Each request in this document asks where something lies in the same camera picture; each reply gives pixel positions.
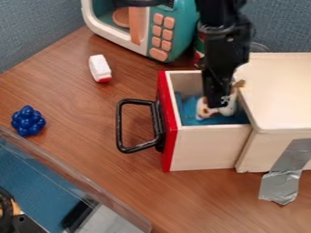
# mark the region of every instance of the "gray duct tape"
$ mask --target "gray duct tape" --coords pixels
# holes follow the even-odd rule
[[[259,199],[286,205],[298,194],[299,179],[311,158],[311,138],[295,139],[261,180]]]

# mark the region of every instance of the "pink button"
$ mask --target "pink button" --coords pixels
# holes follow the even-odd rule
[[[151,57],[161,62],[164,62],[167,60],[167,52],[160,50],[158,48],[153,47],[152,49],[149,50],[149,53]]]
[[[157,25],[163,24],[163,15],[161,14],[154,14],[154,23]]]
[[[156,35],[156,36],[161,36],[161,34],[162,34],[162,28],[161,28],[160,26],[158,26],[158,25],[154,25],[154,27],[153,27],[153,33],[154,33],[154,35]]]
[[[169,50],[171,50],[171,48],[172,48],[172,43],[170,43],[169,41],[166,41],[166,40],[162,41],[162,49],[163,50],[168,52]]]
[[[159,37],[152,37],[152,45],[159,47],[161,45],[161,39]]]
[[[173,31],[164,29],[164,30],[163,30],[163,34],[162,34],[162,37],[163,37],[165,40],[171,40],[171,39],[173,38]]]
[[[165,18],[165,27],[168,29],[173,29],[175,26],[175,19],[172,17],[166,17]]]

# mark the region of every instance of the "teal toy microwave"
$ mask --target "teal toy microwave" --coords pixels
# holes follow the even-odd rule
[[[165,63],[189,46],[198,19],[195,0],[82,0],[82,12],[94,33]]]

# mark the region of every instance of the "blue grape cluster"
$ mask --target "blue grape cluster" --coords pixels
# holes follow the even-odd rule
[[[11,125],[20,136],[26,137],[37,135],[46,125],[46,121],[39,111],[30,106],[24,106],[12,115]]]

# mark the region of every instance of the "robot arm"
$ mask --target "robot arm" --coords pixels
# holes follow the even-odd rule
[[[205,34],[204,96],[210,108],[228,105],[235,70],[248,62],[252,24],[240,13],[246,0],[197,0]]]

